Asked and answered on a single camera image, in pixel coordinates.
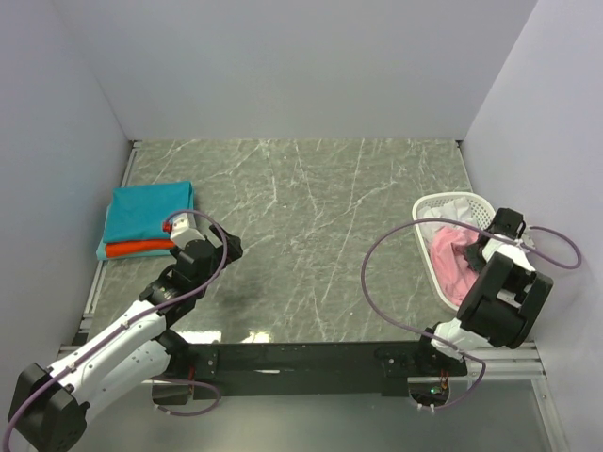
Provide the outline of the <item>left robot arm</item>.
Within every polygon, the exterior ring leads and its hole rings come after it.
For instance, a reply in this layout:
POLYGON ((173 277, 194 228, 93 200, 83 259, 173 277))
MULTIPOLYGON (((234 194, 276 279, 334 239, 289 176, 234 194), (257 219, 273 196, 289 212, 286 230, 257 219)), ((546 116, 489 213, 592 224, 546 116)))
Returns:
POLYGON ((172 326, 243 255, 239 237, 216 225, 210 230, 219 246, 194 226, 172 226, 174 263, 116 321, 73 353, 47 367, 33 363, 19 375, 3 450, 18 431, 39 451, 68 451, 97 414, 147 379, 198 386, 198 360, 172 326))

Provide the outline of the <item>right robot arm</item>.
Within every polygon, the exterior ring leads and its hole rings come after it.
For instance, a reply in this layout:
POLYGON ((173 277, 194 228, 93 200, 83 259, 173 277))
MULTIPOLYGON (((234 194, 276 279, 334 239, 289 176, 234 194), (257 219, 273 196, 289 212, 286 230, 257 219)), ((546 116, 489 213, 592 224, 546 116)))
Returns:
POLYGON ((432 239, 429 256, 437 283, 456 315, 433 327, 414 352, 418 372, 433 376, 447 356, 461 359, 479 347, 514 349, 527 339, 553 288, 529 262, 520 239, 480 236, 452 227, 432 239))

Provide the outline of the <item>pink t-shirt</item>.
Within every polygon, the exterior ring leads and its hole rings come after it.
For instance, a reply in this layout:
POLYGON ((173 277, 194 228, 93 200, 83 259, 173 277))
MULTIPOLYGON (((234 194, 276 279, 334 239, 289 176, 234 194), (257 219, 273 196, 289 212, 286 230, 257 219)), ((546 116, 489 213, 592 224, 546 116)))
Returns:
POLYGON ((430 259, 434 275, 442 293, 454 306, 459 307, 478 273, 464 258, 464 249, 478 239, 478 234, 468 229, 442 228, 430 244, 430 259))

